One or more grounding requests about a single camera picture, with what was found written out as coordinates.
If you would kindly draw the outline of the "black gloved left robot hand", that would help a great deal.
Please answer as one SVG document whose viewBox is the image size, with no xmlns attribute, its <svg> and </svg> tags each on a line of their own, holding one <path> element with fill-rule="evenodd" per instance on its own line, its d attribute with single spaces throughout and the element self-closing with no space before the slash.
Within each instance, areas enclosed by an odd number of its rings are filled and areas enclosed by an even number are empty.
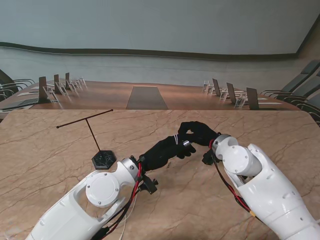
<svg viewBox="0 0 320 240">
<path fill-rule="evenodd" d="M 175 134 L 160 140 L 139 158 L 143 158 L 142 168 L 148 172 L 162 168 L 174 157 L 184 159 L 195 152 L 196 149 L 188 140 L 184 140 L 179 134 Z"/>
</svg>

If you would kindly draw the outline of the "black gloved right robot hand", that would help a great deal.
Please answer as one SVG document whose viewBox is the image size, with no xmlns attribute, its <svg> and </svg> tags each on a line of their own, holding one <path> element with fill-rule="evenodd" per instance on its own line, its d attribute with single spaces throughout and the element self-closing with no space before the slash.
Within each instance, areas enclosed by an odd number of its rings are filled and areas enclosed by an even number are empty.
<svg viewBox="0 0 320 240">
<path fill-rule="evenodd" d="M 221 135 L 220 132 L 215 132 L 205 123 L 199 121 L 182 122 L 178 134 L 184 140 L 207 147 L 211 147 L 213 141 Z"/>
</svg>

